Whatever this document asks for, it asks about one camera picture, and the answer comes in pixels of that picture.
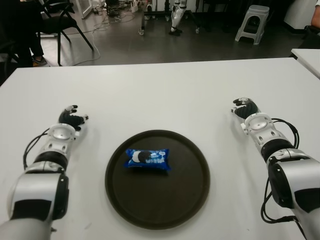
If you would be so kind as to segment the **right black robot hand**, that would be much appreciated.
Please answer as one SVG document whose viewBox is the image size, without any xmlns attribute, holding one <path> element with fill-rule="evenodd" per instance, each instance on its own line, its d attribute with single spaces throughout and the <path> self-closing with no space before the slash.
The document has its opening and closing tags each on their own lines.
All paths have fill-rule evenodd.
<svg viewBox="0 0 320 240">
<path fill-rule="evenodd" d="M 254 101 L 247 97 L 237 98 L 233 101 L 233 104 L 235 106 L 231 109 L 231 112 L 243 120 L 246 120 L 249 116 L 260 112 Z"/>
</svg>

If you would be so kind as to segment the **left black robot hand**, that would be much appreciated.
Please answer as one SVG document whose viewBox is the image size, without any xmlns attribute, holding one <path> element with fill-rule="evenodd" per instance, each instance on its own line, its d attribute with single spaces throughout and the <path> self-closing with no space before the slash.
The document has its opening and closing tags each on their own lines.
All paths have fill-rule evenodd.
<svg viewBox="0 0 320 240">
<path fill-rule="evenodd" d="M 72 126 L 77 132 L 80 132 L 82 125 L 86 123 L 89 119 L 87 114 L 85 115 L 75 115 L 77 113 L 78 105 L 70 105 L 66 107 L 60 114 L 58 118 L 59 124 L 67 124 Z"/>
</svg>

